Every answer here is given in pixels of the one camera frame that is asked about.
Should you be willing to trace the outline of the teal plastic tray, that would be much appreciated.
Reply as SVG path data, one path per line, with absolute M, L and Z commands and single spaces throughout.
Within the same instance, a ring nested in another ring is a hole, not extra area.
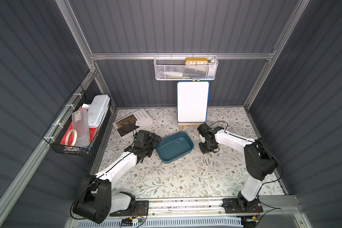
M 156 147 L 156 152 L 163 163 L 171 163 L 189 154 L 193 148 L 191 138 L 185 132 L 178 132 L 163 138 Z

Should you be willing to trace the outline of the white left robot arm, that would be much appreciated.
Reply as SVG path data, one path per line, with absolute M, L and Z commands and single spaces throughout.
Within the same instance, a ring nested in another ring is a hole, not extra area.
M 100 224 L 112 213 L 132 215 L 136 208 L 135 196 L 126 192 L 113 194 L 114 185 L 145 157 L 151 157 L 161 140 L 155 133 L 140 130 L 117 160 L 94 175 L 86 175 L 70 207 L 71 218 Z

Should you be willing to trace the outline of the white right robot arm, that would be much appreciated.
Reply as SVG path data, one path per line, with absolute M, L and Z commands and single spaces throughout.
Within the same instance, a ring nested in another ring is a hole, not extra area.
M 245 165 L 249 174 L 243 189 L 238 194 L 240 206 L 248 206 L 258 202 L 259 192 L 266 177 L 281 166 L 278 159 L 269 151 L 264 139 L 246 138 L 227 131 L 224 127 L 209 126 L 202 123 L 197 128 L 202 142 L 199 148 L 202 153 L 215 153 L 219 145 L 228 146 L 244 154 Z

